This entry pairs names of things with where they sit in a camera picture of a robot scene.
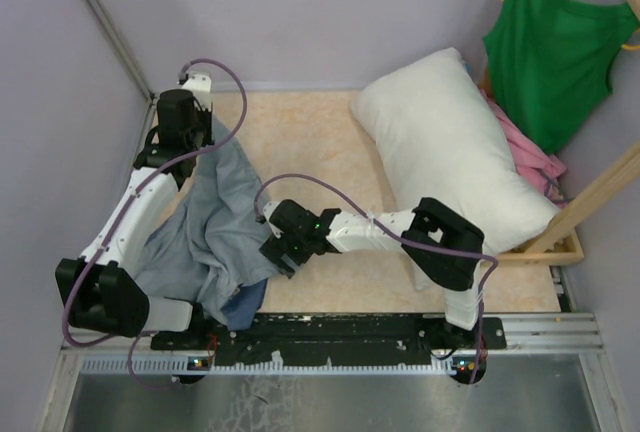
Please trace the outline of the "grey-blue pillowcase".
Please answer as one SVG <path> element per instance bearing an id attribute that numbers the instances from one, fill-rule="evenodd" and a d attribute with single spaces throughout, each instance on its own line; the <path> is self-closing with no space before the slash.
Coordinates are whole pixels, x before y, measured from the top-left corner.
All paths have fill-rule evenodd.
<path id="1" fill-rule="evenodd" d="M 270 235 L 253 210 L 261 184 L 237 139 L 201 155 L 186 196 L 147 239 L 138 286 L 197 302 L 232 331 L 248 329 L 278 273 L 259 251 Z"/>

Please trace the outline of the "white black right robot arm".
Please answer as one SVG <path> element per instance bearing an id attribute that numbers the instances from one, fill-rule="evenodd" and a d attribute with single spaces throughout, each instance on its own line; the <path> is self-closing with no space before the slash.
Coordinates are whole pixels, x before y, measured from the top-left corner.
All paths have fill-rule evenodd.
<path id="1" fill-rule="evenodd" d="M 466 348 L 481 337 L 475 275 L 484 233 L 441 202 L 423 198 L 412 209 L 373 216 L 339 208 L 316 215 L 286 199 L 264 205 L 259 220 L 271 230 L 260 252 L 288 277 L 314 255 L 404 253 L 444 290 L 448 339 Z"/>

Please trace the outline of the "white pillow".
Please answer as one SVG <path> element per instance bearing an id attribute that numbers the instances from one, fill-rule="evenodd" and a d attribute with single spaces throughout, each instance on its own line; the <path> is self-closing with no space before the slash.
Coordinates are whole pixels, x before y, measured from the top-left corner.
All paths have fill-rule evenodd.
<path id="1" fill-rule="evenodd" d="M 496 115 L 454 48 L 369 84 L 351 102 L 401 210 L 434 198 L 478 227 L 497 256 L 544 232 L 559 208 L 516 171 Z"/>

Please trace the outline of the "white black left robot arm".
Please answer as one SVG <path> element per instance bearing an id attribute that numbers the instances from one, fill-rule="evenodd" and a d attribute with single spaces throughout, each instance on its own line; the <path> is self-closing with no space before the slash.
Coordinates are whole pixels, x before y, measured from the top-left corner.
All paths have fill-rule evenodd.
<path id="1" fill-rule="evenodd" d="M 160 94 L 157 124 L 134 161 L 118 206 L 78 258 L 56 267 L 64 330 L 122 337 L 172 332 L 189 349 L 206 341 L 208 325 L 189 301 L 149 296 L 135 279 L 156 222 L 195 168 L 195 152 L 213 142 L 212 110 L 206 90 L 185 85 Z"/>

